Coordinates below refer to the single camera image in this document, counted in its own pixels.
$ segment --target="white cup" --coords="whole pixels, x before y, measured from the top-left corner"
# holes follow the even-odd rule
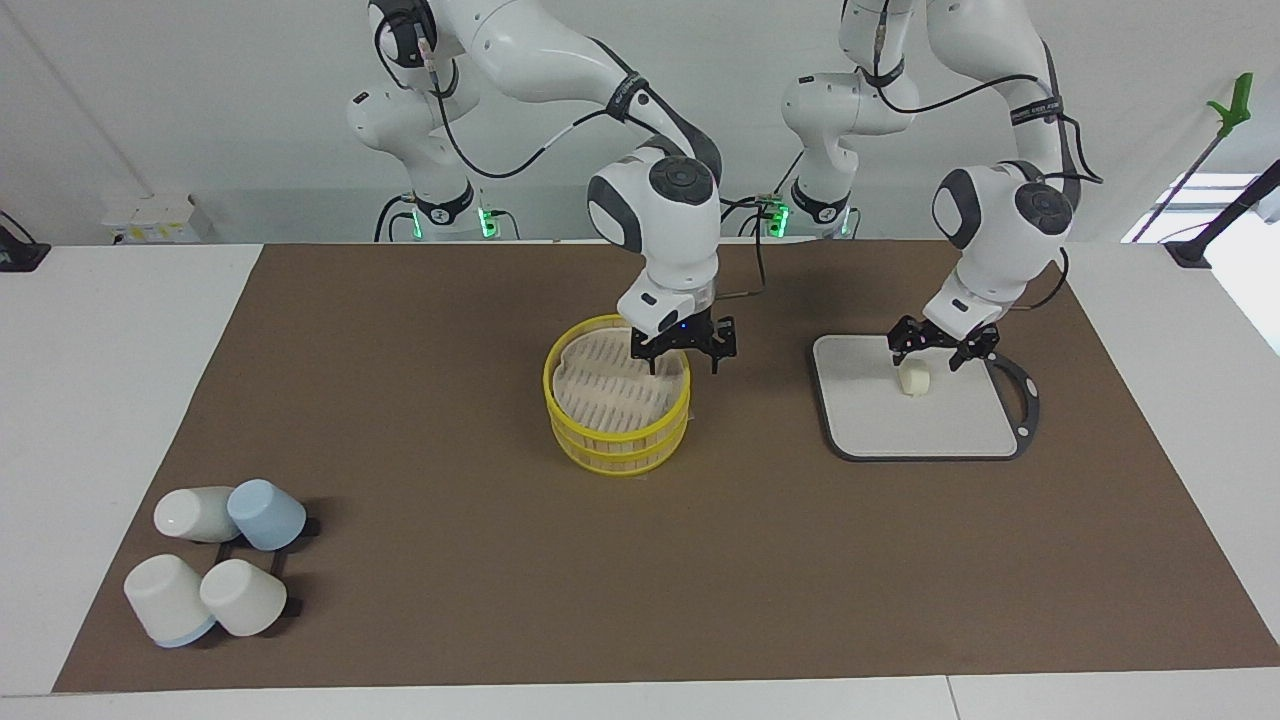
[[[200,583],[200,600],[236,637],[256,635],[284,611],[288,592],[270,573],[243,560],[219,562]]]
[[[214,626],[200,600],[200,575],[175,555],[157,555],[131,570],[124,596],[160,647],[191,644]]]
[[[161,534],[195,542],[227,542],[239,527],[227,511],[229,487],[175,489],[160,498],[151,519]]]

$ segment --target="brown table mat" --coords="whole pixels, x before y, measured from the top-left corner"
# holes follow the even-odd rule
[[[737,316],[741,357],[718,378],[695,361],[676,457],[608,480],[556,446],[539,377],[563,331],[609,311],[636,258],[266,247],[55,689],[1280,665],[1069,290],[1001,324],[1044,402],[1027,456],[851,464],[823,438],[809,347],[918,313],[956,254],[765,254],[769,291],[717,306]],[[751,249],[722,256],[722,290],[750,287]],[[215,548],[159,536],[155,502],[251,477],[324,523],[285,568],[303,615],[274,637],[215,629],[156,648],[124,575],[161,552],[204,571]]]

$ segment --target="yellow basket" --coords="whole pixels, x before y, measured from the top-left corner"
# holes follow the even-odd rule
[[[634,478],[643,475],[666,462],[680,447],[689,425],[689,397],[692,392],[689,359],[680,354],[680,368],[684,375],[680,397],[676,404],[657,423],[634,433],[602,433],[586,428],[561,409],[552,391],[552,375],[559,366],[561,354],[575,340],[609,328],[630,327],[621,315],[602,315],[579,323],[561,336],[543,365],[543,395],[547,397],[547,411],[552,418],[552,432],[556,442],[570,460],[580,466],[608,478]]]

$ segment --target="white wall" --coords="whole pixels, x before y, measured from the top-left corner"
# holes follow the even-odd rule
[[[837,0],[544,0],[609,42],[721,145],[726,195],[772,188],[797,150],[778,114],[796,76],[849,69]],[[156,191],[210,204],[224,236],[362,240],[380,199],[402,184],[394,160],[349,135],[343,104],[381,81],[362,0],[0,0],[0,204],[55,242],[100,240],[100,197],[136,186],[74,102],[22,47],[14,20],[91,118]],[[1059,60],[1068,109],[1108,178],[1091,191],[1079,238],[1114,240],[1213,135],[1208,97],[1245,69],[1280,69],[1271,0],[1028,0]],[[929,54],[923,22],[910,72],[927,99],[968,87]],[[489,167],[524,159],[585,108],[494,97],[460,140]],[[936,236],[928,200],[952,167],[1012,154],[995,94],[919,118],[909,133],[861,142],[855,202],[865,237]],[[535,170],[484,183],[520,206],[526,234],[589,229],[575,195],[632,135],[608,123],[575,133]]]

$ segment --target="white food piece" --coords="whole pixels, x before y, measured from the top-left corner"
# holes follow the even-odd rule
[[[924,360],[908,359],[897,366],[897,384],[902,395],[922,397],[929,392],[929,366]]]

